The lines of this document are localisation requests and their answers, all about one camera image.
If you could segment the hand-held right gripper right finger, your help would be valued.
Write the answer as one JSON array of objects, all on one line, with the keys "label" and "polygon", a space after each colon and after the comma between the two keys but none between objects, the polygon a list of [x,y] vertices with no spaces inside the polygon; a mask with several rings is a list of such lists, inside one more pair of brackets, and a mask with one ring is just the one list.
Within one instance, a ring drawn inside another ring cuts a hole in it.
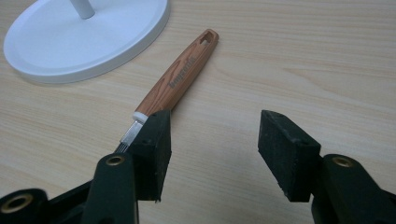
[{"label": "hand-held right gripper right finger", "polygon": [[312,203],[315,224],[396,224],[395,194],[358,161],[320,156],[320,143],[285,115],[261,112],[258,149],[288,200]]}]

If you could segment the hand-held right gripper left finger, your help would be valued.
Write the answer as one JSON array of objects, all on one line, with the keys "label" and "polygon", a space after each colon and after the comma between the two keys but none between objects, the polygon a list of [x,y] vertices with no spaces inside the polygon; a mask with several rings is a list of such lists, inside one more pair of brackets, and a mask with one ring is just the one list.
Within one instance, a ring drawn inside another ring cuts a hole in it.
[{"label": "hand-held right gripper left finger", "polygon": [[170,112],[158,111],[125,151],[99,160],[80,224],[139,224],[138,203],[162,197],[171,154]]}]

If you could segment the whisk with wooden handle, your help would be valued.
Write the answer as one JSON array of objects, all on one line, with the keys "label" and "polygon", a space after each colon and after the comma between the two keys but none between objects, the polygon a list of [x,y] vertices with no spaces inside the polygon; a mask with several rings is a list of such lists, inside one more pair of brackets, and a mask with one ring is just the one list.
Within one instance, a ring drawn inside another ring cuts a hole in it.
[{"label": "whisk with wooden handle", "polygon": [[149,116],[174,108],[204,68],[218,41],[219,35],[212,29],[206,29],[184,49],[134,111],[134,123],[121,138],[116,153],[127,150]]}]

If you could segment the white utensil rack with hooks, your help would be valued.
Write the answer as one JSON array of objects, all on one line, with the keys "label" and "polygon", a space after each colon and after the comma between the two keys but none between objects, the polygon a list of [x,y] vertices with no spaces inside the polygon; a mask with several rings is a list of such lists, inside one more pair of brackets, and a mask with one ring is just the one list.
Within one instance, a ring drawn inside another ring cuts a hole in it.
[{"label": "white utensil rack with hooks", "polygon": [[81,81],[132,60],[169,15],[170,0],[36,0],[8,29],[4,53],[35,82]]}]

